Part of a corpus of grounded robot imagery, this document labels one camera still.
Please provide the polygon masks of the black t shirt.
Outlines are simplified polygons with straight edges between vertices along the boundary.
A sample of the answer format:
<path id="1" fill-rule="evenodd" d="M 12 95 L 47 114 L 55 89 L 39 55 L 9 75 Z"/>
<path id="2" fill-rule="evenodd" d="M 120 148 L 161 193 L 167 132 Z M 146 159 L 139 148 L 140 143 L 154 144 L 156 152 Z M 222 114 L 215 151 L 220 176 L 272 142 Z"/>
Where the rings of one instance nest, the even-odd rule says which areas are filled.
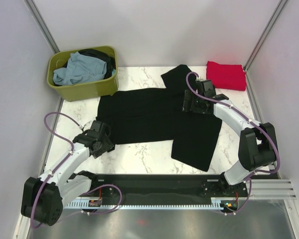
<path id="1" fill-rule="evenodd" d="M 184 112 L 188 85 L 196 89 L 190 68 L 179 65 L 161 75 L 164 88 L 117 91 L 102 96 L 96 119 L 107 124 L 113 144 L 172 140 L 171 157 L 208 171 L 222 120 L 214 115 Z"/>

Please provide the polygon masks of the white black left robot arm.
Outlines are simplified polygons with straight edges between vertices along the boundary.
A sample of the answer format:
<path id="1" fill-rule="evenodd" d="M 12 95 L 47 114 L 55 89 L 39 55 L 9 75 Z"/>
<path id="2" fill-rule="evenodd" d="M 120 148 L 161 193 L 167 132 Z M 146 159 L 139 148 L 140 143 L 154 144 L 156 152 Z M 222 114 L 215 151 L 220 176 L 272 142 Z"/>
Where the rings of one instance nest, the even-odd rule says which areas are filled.
<path id="1" fill-rule="evenodd" d="M 99 183 L 88 172 L 75 170 L 89 157 L 98 158 L 114 147 L 110 126 L 97 120 L 89 129 L 70 141 L 70 149 L 50 169 L 39 177 L 29 177 L 24 183 L 21 215 L 52 226 L 63 208 L 83 193 L 94 196 Z"/>

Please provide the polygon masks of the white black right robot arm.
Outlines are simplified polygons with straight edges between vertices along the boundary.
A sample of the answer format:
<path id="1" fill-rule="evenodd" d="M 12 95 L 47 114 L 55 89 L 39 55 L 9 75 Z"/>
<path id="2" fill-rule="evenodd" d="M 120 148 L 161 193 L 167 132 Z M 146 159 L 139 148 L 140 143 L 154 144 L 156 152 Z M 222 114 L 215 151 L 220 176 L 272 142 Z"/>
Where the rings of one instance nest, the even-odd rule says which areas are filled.
<path id="1" fill-rule="evenodd" d="M 236 191 L 236 185 L 246 181 L 262 167 L 277 160 L 277 140 L 271 123 L 260 123 L 237 109 L 224 94 L 216 94 L 210 80 L 196 80 L 197 89 L 188 85 L 184 93 L 183 111 L 214 115 L 230 126 L 239 136 L 238 161 L 218 180 L 218 190 L 224 196 Z"/>

